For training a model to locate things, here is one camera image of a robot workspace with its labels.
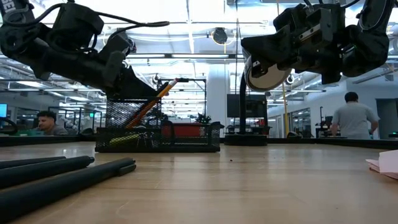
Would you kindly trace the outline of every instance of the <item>white pillar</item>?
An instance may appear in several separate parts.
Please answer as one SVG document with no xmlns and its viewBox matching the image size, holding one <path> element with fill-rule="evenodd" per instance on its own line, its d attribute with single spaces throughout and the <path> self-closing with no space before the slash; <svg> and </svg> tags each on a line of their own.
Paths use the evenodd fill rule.
<svg viewBox="0 0 398 224">
<path fill-rule="evenodd" d="M 207 106 L 206 113 L 211 122 L 219 121 L 227 126 L 226 95 L 229 93 L 229 70 L 227 65 L 210 65 L 207 76 Z M 220 130 L 220 137 L 224 137 L 224 130 Z"/>
</svg>

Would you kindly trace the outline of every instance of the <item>person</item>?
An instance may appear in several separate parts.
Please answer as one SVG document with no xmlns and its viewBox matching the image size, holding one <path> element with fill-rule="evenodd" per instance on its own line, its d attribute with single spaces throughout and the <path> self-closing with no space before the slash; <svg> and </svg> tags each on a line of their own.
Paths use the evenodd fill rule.
<svg viewBox="0 0 398 224">
<path fill-rule="evenodd" d="M 349 92 L 345 95 L 346 104 L 335 111 L 331 133 L 336 136 L 338 126 L 341 137 L 348 139 L 370 139 L 371 134 L 379 127 L 379 118 L 372 109 L 358 103 L 358 94 Z"/>
<path fill-rule="evenodd" d="M 37 114 L 37 119 L 39 120 L 39 127 L 35 128 L 35 130 L 43 131 L 45 135 L 54 136 L 68 134 L 65 128 L 55 124 L 57 115 L 54 112 L 41 111 Z"/>
</svg>

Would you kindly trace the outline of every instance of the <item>circular disc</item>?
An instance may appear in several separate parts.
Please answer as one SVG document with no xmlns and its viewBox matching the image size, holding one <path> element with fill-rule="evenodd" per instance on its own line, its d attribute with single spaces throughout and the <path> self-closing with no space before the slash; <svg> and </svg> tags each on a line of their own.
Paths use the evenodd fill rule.
<svg viewBox="0 0 398 224">
<path fill-rule="evenodd" d="M 282 84 L 291 72 L 292 69 L 281 71 L 275 64 L 269 67 L 268 72 L 259 78 L 254 78 L 252 76 L 252 69 L 249 68 L 245 73 L 245 78 L 248 87 L 252 91 L 269 91 Z"/>
</svg>

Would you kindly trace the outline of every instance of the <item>wooden table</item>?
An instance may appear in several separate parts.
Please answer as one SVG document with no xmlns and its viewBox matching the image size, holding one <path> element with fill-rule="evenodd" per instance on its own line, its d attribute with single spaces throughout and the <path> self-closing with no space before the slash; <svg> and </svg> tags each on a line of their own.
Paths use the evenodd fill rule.
<svg viewBox="0 0 398 224">
<path fill-rule="evenodd" d="M 364 161 L 377 159 L 380 150 L 276 144 L 223 146 L 214 154 L 95 154 L 93 148 L 93 142 L 0 148 L 1 159 L 137 160 L 136 171 L 16 223 L 398 222 L 398 181 L 370 171 Z"/>
</svg>

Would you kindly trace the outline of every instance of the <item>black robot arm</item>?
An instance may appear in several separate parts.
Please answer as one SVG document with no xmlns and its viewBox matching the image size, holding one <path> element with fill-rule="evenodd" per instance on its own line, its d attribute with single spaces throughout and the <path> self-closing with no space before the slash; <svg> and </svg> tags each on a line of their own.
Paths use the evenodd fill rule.
<svg viewBox="0 0 398 224">
<path fill-rule="evenodd" d="M 247 80 L 253 82 L 249 87 L 267 91 L 261 85 L 281 84 L 283 78 L 270 78 L 278 82 L 273 85 L 260 82 L 274 65 L 282 71 L 320 73 L 323 84 L 339 81 L 340 73 L 357 77 L 383 65 L 389 48 L 386 28 L 396 0 L 365 0 L 358 25 L 346 27 L 345 10 L 358 1 L 345 6 L 305 1 L 274 19 L 276 34 L 244 38 L 241 45 L 251 56 L 246 62 L 251 71 Z"/>
<path fill-rule="evenodd" d="M 8 58 L 28 65 L 35 76 L 47 80 L 51 73 L 103 90 L 110 98 L 155 96 L 156 91 L 138 79 L 131 67 L 125 66 L 126 55 L 135 49 L 123 31 L 136 27 L 167 26 L 168 22 L 142 24 L 118 16 L 95 12 L 88 7 L 67 3 L 56 4 L 35 19 L 28 0 L 2 0 L 0 28 L 1 51 Z M 59 8 L 53 26 L 40 21 Z M 97 35 L 108 16 L 134 25 L 118 30 L 100 52 L 95 50 Z"/>
</svg>

